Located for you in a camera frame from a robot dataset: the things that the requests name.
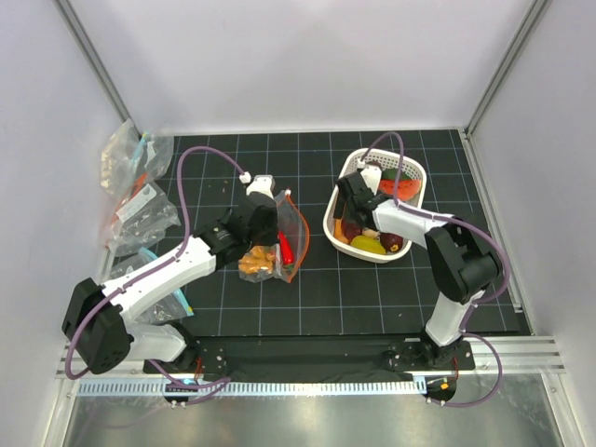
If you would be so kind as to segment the yellow orange ginger root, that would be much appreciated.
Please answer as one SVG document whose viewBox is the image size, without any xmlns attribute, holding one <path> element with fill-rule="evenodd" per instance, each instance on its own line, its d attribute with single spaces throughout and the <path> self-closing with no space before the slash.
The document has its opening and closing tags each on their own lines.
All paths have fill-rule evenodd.
<svg viewBox="0 0 596 447">
<path fill-rule="evenodd" d="M 238 262 L 240 272 L 247 275 L 272 274 L 276 252 L 271 247 L 254 246 Z"/>
</svg>

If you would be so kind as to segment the clear zip bag orange zipper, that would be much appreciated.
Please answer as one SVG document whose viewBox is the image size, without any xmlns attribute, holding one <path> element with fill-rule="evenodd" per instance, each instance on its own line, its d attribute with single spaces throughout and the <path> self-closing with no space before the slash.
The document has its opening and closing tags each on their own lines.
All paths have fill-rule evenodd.
<svg viewBox="0 0 596 447">
<path fill-rule="evenodd" d="M 286 189 L 275 197 L 278 208 L 278 231 L 281 230 L 290 242 L 294 254 L 294 264 L 285 267 L 281 261 L 279 240 L 271 247 L 276 252 L 275 266 L 272 274 L 247 275 L 239 271 L 239 277 L 248 282 L 256 283 L 270 278 L 280 279 L 292 283 L 298 274 L 310 242 L 310 229 L 303 214 L 298 210 L 291 198 L 291 190 Z"/>
</svg>

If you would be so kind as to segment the red chili pepper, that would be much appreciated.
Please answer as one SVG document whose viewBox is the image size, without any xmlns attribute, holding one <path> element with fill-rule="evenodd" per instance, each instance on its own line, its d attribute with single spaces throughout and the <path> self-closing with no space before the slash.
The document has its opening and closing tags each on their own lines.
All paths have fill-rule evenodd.
<svg viewBox="0 0 596 447">
<path fill-rule="evenodd" d="M 282 264 L 289 267 L 294 264 L 294 254 L 290 242 L 281 230 L 278 231 L 278 239 Z"/>
</svg>

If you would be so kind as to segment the dark red passion fruit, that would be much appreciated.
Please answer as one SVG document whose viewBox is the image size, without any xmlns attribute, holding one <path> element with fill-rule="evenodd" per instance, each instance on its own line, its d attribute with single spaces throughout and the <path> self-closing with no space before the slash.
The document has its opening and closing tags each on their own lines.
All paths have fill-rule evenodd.
<svg viewBox="0 0 596 447">
<path fill-rule="evenodd" d="M 403 238 L 391 233 L 381 233 L 379 236 L 379 241 L 385 251 L 388 253 L 397 252 L 403 246 Z"/>
</svg>

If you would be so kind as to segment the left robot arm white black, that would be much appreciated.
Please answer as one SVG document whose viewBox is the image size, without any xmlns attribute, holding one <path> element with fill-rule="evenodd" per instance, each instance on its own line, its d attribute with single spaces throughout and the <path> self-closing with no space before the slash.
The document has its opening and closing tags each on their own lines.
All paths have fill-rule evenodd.
<svg viewBox="0 0 596 447">
<path fill-rule="evenodd" d="M 64 363 L 68 378 L 78 378 L 78 355 L 94 374 L 111 371 L 126 359 L 152 361 L 177 373 L 194 368 L 198 341 L 180 323 L 138 323 L 138 317 L 164 297 L 197 279 L 238 262 L 252 247 L 278 242 L 277 203 L 271 194 L 250 192 L 223 218 L 186 236 L 175 249 L 120 278 L 75 287 L 62 323 L 69 339 Z"/>
</svg>

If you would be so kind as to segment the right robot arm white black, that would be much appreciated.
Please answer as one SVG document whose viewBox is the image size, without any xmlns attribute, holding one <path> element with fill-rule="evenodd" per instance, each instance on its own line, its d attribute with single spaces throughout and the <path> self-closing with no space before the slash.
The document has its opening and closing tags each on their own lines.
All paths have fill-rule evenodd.
<svg viewBox="0 0 596 447">
<path fill-rule="evenodd" d="M 336 191 L 338 210 L 346 210 L 359 225 L 401 236 L 427 251 L 439 296 L 420 333 L 419 356 L 431 369 L 450 363 L 473 308 L 507 288 L 507 255 L 485 232 L 452 214 L 373 192 L 359 171 L 338 179 Z"/>
</svg>

